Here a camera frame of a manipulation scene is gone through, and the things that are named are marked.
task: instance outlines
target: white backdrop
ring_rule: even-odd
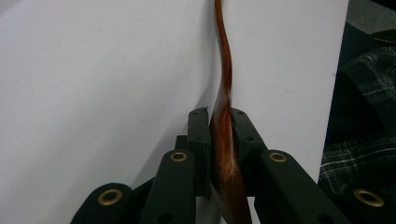
[[[347,0],[223,10],[233,107],[317,180]],[[212,0],[3,0],[0,223],[68,223],[97,187],[155,176],[188,113],[212,110],[214,24]],[[197,223],[219,223],[213,203]]]

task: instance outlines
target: plaid fabric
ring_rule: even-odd
[[[396,202],[396,48],[372,50],[339,72],[357,87],[385,130],[327,144],[318,184],[336,193],[345,184],[361,183]]]

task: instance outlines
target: curved wooden piece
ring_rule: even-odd
[[[248,199],[233,143],[232,63],[222,18],[221,1],[215,0],[222,74],[218,97],[210,120],[213,142],[212,192],[228,224],[249,224],[251,217]]]

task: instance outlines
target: hole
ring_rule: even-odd
[[[116,192],[109,192],[109,193],[105,194],[105,196],[103,196],[103,199],[105,201],[113,200],[113,199],[117,198],[117,195],[118,194]]]
[[[161,224],[170,223],[173,219],[172,214],[168,212],[163,212],[157,216],[157,222]]]
[[[277,162],[285,162],[288,158],[286,158],[285,155],[278,153],[278,152],[273,152],[269,155],[269,158],[273,161]]]
[[[171,160],[172,161],[184,161],[187,159],[186,153],[183,152],[175,152],[174,154],[171,155]]]
[[[382,207],[385,204],[381,197],[367,189],[355,189],[353,194],[359,201],[372,207]]]
[[[98,197],[98,203],[103,206],[109,206],[117,203],[122,197],[122,192],[119,189],[108,189],[103,191]]]
[[[332,218],[324,214],[318,216],[318,221],[323,224],[333,224]]]

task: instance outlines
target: wooden object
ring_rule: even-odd
[[[222,74],[218,97],[210,120],[214,163],[211,179],[212,192],[228,224],[248,224],[251,223],[248,199],[233,143],[232,61],[224,28],[221,1],[215,0]]]

